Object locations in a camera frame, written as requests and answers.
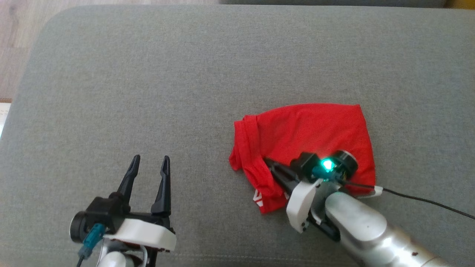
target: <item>white paper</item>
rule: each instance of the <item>white paper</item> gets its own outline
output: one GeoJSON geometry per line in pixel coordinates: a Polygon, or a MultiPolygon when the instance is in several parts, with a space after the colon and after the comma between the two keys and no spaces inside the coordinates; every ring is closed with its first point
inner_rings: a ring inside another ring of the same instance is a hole
{"type": "Polygon", "coordinates": [[[7,120],[8,111],[10,110],[9,103],[0,103],[0,137],[1,132],[3,131],[3,126],[5,125],[5,121],[7,120]]]}

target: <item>folded red shirt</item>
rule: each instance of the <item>folded red shirt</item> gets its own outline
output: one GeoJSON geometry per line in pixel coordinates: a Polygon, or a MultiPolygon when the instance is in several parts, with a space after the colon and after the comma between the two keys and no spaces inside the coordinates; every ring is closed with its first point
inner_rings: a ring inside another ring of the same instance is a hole
{"type": "MultiPolygon", "coordinates": [[[[256,189],[254,201],[262,213],[285,206],[287,197],[264,163],[267,157],[289,165],[302,152],[320,158],[336,150],[350,152],[358,162],[352,182],[375,185],[373,150],[360,105],[302,104],[246,115],[234,122],[231,167],[242,169],[256,189]]],[[[350,192],[367,194],[371,189],[348,186],[350,192]]]]}

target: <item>red cloth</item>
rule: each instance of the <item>red cloth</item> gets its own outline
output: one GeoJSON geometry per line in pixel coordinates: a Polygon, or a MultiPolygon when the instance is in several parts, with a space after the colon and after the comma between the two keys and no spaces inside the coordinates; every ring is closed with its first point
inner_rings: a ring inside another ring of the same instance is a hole
{"type": "MultiPolygon", "coordinates": [[[[268,157],[289,165],[301,152],[320,158],[336,150],[350,152],[358,162],[352,182],[375,185],[373,150],[360,105],[302,104],[276,108],[259,115],[246,115],[234,122],[234,148],[229,163],[244,170],[256,189],[262,213],[285,206],[287,199],[263,161],[268,157]]],[[[352,193],[371,189],[351,187],[352,193]]]]}

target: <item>black cable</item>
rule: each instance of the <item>black cable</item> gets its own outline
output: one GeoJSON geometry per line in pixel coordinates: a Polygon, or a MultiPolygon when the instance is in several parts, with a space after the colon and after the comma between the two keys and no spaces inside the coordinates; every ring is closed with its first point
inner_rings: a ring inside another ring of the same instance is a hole
{"type": "MultiPolygon", "coordinates": [[[[364,188],[373,188],[373,189],[374,189],[374,186],[371,186],[371,185],[358,184],[358,183],[353,183],[353,182],[348,182],[348,181],[341,181],[341,182],[342,182],[343,184],[349,184],[349,185],[353,185],[353,186],[364,187],[364,188]]],[[[460,211],[460,210],[456,210],[456,209],[454,209],[454,208],[451,208],[451,207],[449,207],[449,206],[446,206],[446,205],[444,205],[444,204],[440,204],[440,203],[435,202],[435,201],[432,201],[432,200],[426,200],[426,199],[419,198],[419,197],[413,197],[413,196],[409,196],[409,195],[406,195],[406,194],[401,194],[401,193],[398,193],[398,192],[396,192],[396,191],[393,191],[393,190],[387,189],[387,188],[383,188],[383,191],[386,191],[386,192],[388,192],[388,193],[391,193],[391,194],[394,194],[394,195],[397,195],[397,196],[400,196],[400,197],[403,197],[403,198],[408,198],[408,199],[412,199],[412,200],[418,200],[418,201],[427,202],[427,203],[430,203],[430,204],[433,204],[433,205],[442,207],[442,208],[444,208],[444,209],[453,211],[453,212],[458,213],[458,214],[460,214],[460,215],[469,217],[470,219],[475,219],[475,216],[473,216],[473,215],[470,215],[470,214],[465,213],[465,212],[460,211]]]]}
{"type": "Polygon", "coordinates": [[[83,263],[84,256],[79,256],[79,261],[77,262],[76,267],[81,267],[81,264],[83,263]]]}

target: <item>green light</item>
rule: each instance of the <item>green light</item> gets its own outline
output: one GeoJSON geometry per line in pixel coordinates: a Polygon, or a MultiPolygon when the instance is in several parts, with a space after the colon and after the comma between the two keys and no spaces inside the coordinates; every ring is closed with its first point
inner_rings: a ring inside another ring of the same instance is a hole
{"type": "Polygon", "coordinates": [[[322,166],[327,172],[330,172],[335,167],[335,164],[331,160],[322,160],[322,166]]]}

